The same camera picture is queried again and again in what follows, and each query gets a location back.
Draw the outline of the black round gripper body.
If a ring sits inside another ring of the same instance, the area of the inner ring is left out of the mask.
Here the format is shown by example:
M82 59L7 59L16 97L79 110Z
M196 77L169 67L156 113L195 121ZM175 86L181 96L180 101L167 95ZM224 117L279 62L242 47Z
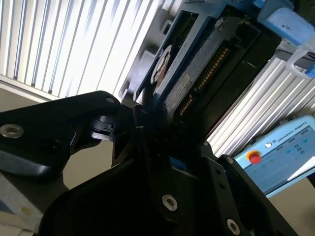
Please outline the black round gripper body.
M130 160L58 197L41 236L215 236L203 184L170 163Z

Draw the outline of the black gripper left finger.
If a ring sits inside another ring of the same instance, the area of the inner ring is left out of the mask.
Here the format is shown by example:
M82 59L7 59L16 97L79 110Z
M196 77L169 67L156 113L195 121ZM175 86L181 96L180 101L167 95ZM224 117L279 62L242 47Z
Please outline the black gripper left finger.
M130 100L104 91L86 93L0 115L0 202L26 220L41 220L51 204L68 192L62 173L71 155L102 140L118 145L114 161L145 166L170 163L158 153L158 120Z

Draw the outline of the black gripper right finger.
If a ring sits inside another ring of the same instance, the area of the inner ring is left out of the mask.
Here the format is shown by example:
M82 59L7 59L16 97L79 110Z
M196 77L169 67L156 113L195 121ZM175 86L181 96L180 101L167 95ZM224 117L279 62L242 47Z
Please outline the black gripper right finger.
M198 174L202 209L217 236L292 236L293 228L240 165L215 157L208 142L200 147Z

